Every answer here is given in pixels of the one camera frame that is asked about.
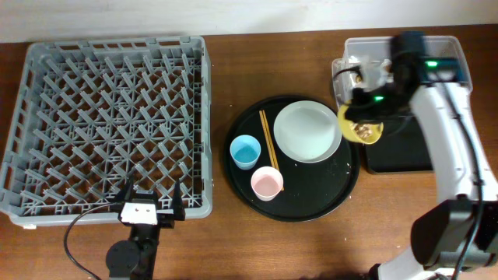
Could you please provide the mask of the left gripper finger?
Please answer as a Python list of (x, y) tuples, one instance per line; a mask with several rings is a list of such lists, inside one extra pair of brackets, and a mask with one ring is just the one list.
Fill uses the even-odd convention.
[(132, 196), (133, 185), (134, 185), (134, 178), (128, 177), (124, 183), (124, 186), (115, 195), (114, 202), (125, 203), (127, 201), (130, 201)]
[(173, 209), (173, 215), (174, 219), (177, 221), (184, 221), (186, 214), (183, 206), (183, 201), (182, 201), (182, 194), (181, 194), (181, 183), (179, 181), (176, 181), (174, 184), (174, 195), (172, 198), (172, 209)]

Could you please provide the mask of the food scraps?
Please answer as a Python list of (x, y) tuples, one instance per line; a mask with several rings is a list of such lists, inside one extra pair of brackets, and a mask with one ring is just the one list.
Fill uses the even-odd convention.
[(350, 127), (355, 136), (365, 141), (378, 133), (378, 124), (351, 123)]

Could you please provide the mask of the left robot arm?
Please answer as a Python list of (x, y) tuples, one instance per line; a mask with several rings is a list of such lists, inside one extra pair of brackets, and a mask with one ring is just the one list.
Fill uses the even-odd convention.
[(116, 242), (108, 250), (106, 266), (110, 279), (151, 279), (160, 243), (160, 230), (172, 229), (176, 221), (185, 220), (181, 184), (174, 183), (173, 212), (159, 213), (159, 197), (153, 191), (135, 191), (130, 176), (112, 200), (112, 212), (131, 231), (129, 238)]

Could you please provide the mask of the blue plastic cup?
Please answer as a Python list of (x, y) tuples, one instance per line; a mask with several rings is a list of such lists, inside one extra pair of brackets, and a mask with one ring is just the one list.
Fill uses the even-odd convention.
[(249, 170), (256, 165), (261, 155), (261, 145), (251, 135), (239, 135), (230, 143), (229, 151), (238, 168)]

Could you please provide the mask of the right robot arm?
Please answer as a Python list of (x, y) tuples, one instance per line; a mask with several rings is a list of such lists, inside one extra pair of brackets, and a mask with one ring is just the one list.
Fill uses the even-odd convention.
[(456, 279), (497, 263), (497, 181), (470, 106), (472, 81), (457, 38), (406, 31), (345, 42), (344, 69), (362, 82), (340, 107), (346, 123), (413, 116), (437, 179), (438, 205), (414, 221), (410, 244), (371, 279)]

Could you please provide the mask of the pink plastic cup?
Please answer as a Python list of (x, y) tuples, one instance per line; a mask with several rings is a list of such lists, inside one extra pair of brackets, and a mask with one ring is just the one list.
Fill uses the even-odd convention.
[(276, 168), (260, 167), (251, 176), (251, 188), (260, 200), (271, 201), (283, 190), (283, 176)]

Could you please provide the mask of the white napkin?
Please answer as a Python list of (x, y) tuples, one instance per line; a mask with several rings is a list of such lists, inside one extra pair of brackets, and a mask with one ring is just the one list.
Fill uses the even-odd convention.
[(345, 69), (345, 77), (353, 88), (376, 89), (394, 81), (390, 72), (391, 60), (388, 58), (350, 56)]

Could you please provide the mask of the yellow bowl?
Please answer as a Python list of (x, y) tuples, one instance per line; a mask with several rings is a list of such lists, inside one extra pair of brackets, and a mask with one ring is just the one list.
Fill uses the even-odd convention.
[(342, 136), (350, 142), (372, 145), (377, 142), (383, 133), (384, 124), (360, 124), (345, 118), (345, 113), (349, 109), (347, 104), (343, 104), (338, 109), (338, 125)]

